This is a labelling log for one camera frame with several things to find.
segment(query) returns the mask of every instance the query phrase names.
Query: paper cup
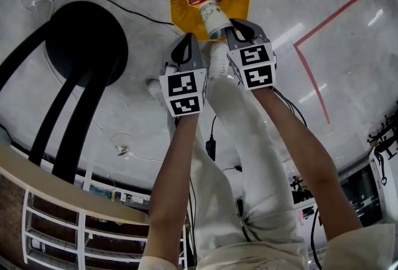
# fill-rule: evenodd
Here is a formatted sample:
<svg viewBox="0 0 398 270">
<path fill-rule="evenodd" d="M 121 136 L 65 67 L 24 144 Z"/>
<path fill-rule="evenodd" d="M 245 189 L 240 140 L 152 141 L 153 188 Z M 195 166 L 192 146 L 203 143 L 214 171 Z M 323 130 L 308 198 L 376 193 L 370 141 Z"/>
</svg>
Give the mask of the paper cup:
<svg viewBox="0 0 398 270">
<path fill-rule="evenodd" d="M 233 27 L 231 21 L 214 0 L 205 1 L 199 6 L 199 11 L 210 40 L 225 37 L 225 29 Z"/>
</svg>

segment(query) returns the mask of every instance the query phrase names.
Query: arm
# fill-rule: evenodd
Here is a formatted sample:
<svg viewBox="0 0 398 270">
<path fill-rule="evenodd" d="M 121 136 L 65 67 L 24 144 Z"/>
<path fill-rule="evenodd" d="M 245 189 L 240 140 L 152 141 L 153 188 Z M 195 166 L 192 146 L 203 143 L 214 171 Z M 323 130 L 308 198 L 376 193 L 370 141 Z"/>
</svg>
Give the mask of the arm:
<svg viewBox="0 0 398 270">
<path fill-rule="evenodd" d="M 333 160 L 320 141 L 272 90 L 260 88 L 252 92 L 275 124 L 294 164 L 313 194 L 328 241 L 362 228 L 341 188 Z"/>
<path fill-rule="evenodd" d="M 149 202 L 149 235 L 144 256 L 170 261 L 176 267 L 188 205 L 197 122 L 198 114 L 180 118 Z"/>
</svg>

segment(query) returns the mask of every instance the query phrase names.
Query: shoe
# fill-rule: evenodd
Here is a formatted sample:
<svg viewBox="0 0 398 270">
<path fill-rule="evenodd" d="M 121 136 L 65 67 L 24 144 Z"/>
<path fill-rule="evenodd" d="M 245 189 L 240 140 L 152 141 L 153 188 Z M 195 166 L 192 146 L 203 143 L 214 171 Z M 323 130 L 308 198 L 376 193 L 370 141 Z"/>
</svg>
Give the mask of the shoe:
<svg viewBox="0 0 398 270">
<path fill-rule="evenodd" d="M 227 54 L 229 48 L 225 42 L 219 41 L 211 45 L 210 48 L 210 68 L 209 79 L 227 77 L 229 60 Z"/>
<path fill-rule="evenodd" d="M 166 102 L 163 97 L 162 87 L 160 86 L 160 81 L 158 80 L 147 80 L 147 88 L 149 94 L 157 100 L 164 110 L 167 110 Z"/>
</svg>

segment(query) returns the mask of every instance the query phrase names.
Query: shirt sleeve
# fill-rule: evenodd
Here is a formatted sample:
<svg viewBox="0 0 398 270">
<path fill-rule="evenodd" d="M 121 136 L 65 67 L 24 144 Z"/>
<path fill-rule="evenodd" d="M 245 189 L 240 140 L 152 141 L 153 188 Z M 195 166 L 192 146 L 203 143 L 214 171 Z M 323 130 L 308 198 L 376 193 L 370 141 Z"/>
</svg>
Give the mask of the shirt sleeve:
<svg viewBox="0 0 398 270">
<path fill-rule="evenodd" d="M 138 270 L 177 270 L 170 261 L 156 257 L 142 257 Z"/>
<path fill-rule="evenodd" d="M 395 225 L 374 225 L 333 238 L 326 247 L 323 269 L 388 269 L 395 232 Z"/>
</svg>

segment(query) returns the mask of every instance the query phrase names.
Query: orange plate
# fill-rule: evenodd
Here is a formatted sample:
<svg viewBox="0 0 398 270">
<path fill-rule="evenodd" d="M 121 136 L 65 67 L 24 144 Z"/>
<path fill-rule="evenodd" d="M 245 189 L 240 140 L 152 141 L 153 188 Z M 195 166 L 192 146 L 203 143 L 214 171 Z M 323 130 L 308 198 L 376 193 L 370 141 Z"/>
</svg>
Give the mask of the orange plate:
<svg viewBox="0 0 398 270">
<path fill-rule="evenodd" d="M 250 0 L 221 0 L 217 5 L 229 18 L 247 19 Z M 191 32 L 200 41 L 209 41 L 205 25 L 200 17 L 198 6 L 188 0 L 170 0 L 172 22 L 185 33 Z"/>
</svg>

